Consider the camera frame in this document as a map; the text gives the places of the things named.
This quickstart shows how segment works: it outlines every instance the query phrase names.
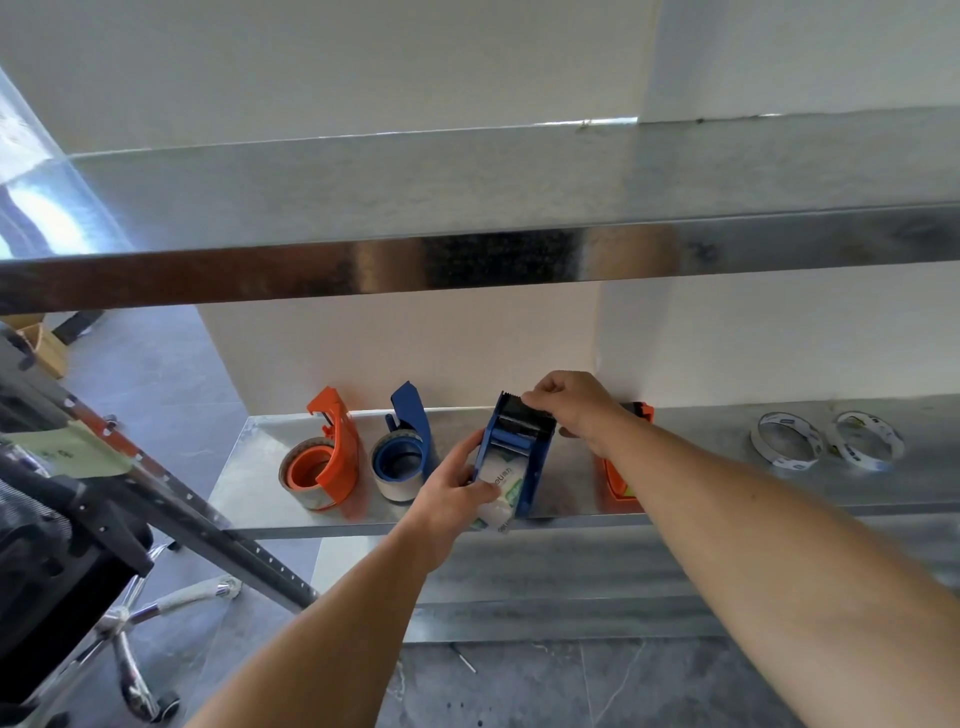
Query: forearm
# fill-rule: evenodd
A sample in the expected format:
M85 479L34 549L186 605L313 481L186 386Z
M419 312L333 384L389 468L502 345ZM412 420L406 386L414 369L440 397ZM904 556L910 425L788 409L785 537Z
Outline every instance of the forearm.
M373 726L429 570L398 526L246 663L189 728Z
M766 473L633 417L606 427L611 461L687 575L811 726L870 724L871 710L893 724L910 665L928 707L957 709L944 681L960 671L960 607L919 566Z

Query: chair caster wheel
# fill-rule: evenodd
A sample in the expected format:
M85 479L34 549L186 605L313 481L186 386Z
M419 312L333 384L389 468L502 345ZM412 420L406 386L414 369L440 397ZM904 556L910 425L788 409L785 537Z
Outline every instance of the chair caster wheel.
M156 718L151 722L165 723L175 716L180 709L180 696L175 692L165 692L156 700L156 705L159 707L160 712L156 714Z
M45 728L67 728L68 725L70 725L70 714L57 713L47 721Z

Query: chair leg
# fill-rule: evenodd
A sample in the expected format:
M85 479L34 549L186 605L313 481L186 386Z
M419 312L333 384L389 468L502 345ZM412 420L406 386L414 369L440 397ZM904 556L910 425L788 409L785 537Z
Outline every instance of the chair leg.
M125 632L113 636L113 654L120 673L120 694L133 713L146 723L160 723L180 708L180 699L173 693L154 698L147 681L133 658L130 640Z
M159 558L160 554L166 550L170 544L160 544L159 546L154 546L150 549L150 560L156 563L156 559ZM143 587L147 583L146 576L135 576L131 579L130 584L127 585L127 590L124 591L123 598L120 599L120 606L127 609L132 609L133 605L136 603L136 600L140 598L140 595L143 593Z
M107 642L108 637L98 636L93 644L71 660L55 677L41 685L29 701L36 703L36 708L20 728L45 728L62 700L77 687L90 664L107 648Z
M161 617L162 615L176 612L178 609L182 609L190 604L207 601L208 599L216 599L217 597L233 599L240 594L240 588L242 586L243 584L235 576L227 576L226 574L214 576L212 579L200 581L196 584L191 584L189 587L178 589L172 594L161 597L153 604L148 604L138 609L130 615L129 622L130 624L139 624L154 617Z

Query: masking tape roll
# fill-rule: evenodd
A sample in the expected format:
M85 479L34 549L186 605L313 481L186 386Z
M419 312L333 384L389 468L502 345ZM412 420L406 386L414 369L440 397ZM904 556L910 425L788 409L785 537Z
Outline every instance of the masking tape roll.
M291 449L280 463L280 485L308 511L323 511L337 504L316 482L333 455L333 446L330 438L313 437Z
M803 437L810 445L810 449L813 450L813 458L811 460L799 460L777 452L763 439L763 435L760 434L760 426L768 424L789 427ZM824 452L824 440L820 435L820 431L803 417L791 415L789 412L768 412L763 415L750 430L750 442L754 444L756 451L759 452L768 463L776 468L784 468L790 471L805 471L817 462Z
M873 432L890 448L890 458L883 459L873 457L867 453L855 448L844 440L840 432L839 425L851 425L854 427L864 427ZM851 465L861 468L871 473L882 473L893 467L894 461L899 460L906 453L906 444L903 438L890 425L883 422L879 417L868 414L867 412L857 412L855 410L843 412L833 418L833 422L827 427L827 440L837 448L840 456Z
M373 446L371 469L376 487L390 502L412 502L423 485L426 460L423 438L412 429L395 429Z

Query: office chair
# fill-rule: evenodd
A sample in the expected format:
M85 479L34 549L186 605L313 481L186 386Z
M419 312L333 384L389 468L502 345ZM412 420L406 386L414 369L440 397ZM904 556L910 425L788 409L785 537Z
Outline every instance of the office chair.
M25 450L0 449L0 726L65 728L58 707L108 646L130 711L167 720L180 699L154 696L129 632L189 604L234 598L240 581L218 576L136 609L156 558L179 546L154 546L150 526L94 480L46 475Z

